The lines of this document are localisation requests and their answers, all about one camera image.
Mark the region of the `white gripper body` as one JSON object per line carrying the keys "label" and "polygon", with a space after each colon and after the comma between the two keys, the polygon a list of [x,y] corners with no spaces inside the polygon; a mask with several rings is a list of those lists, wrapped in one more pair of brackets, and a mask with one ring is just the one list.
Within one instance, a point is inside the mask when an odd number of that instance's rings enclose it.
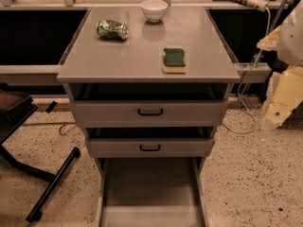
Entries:
{"label": "white gripper body", "polygon": [[290,65],[303,65],[303,0],[300,0],[281,25],[277,56]]}

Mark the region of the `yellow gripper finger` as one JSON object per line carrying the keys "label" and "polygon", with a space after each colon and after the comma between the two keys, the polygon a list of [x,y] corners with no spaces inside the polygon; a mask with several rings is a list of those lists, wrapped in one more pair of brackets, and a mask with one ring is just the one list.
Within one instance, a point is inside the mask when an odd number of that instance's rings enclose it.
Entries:
{"label": "yellow gripper finger", "polygon": [[259,124],[264,130],[274,130],[303,102],[303,67],[290,66],[283,73],[274,72],[266,96]]}
{"label": "yellow gripper finger", "polygon": [[278,38],[281,26],[276,27],[257,43],[257,48],[264,51],[278,51]]}

